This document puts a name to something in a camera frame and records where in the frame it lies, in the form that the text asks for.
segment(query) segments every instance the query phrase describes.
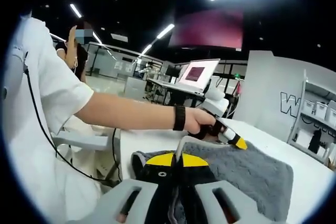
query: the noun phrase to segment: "gray fabric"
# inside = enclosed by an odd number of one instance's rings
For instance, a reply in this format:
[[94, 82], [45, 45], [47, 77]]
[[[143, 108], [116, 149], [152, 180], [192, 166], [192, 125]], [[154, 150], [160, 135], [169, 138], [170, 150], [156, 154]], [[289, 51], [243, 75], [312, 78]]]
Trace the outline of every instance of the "gray fabric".
[[[254, 199], [258, 211], [273, 221], [286, 221], [293, 184], [291, 166], [276, 160], [247, 142], [243, 151], [232, 146], [209, 148], [186, 143], [183, 153], [205, 159], [216, 179], [226, 180]], [[141, 153], [150, 157], [174, 151]], [[175, 217], [179, 224], [185, 223], [183, 207], [177, 204]]]

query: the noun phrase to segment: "hand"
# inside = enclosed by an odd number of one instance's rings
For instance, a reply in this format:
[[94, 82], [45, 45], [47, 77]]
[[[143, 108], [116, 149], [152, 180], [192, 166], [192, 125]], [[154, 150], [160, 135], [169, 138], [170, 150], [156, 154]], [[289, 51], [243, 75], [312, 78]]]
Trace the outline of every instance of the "hand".
[[196, 108], [185, 108], [184, 129], [192, 134], [197, 134], [201, 130], [201, 125], [214, 125], [216, 119], [205, 112]]
[[69, 42], [74, 42], [75, 41], [75, 37], [76, 37], [76, 28], [77, 26], [74, 26], [70, 32], [69, 32]]

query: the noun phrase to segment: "white wall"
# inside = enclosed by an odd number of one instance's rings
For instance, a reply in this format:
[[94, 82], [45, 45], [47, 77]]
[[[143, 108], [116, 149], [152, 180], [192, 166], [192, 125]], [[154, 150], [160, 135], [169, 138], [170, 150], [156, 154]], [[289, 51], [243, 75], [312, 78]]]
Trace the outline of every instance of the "white wall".
[[234, 119], [287, 141], [300, 103], [305, 69], [309, 80], [336, 90], [336, 73], [329, 69], [275, 57], [269, 51], [251, 51]]

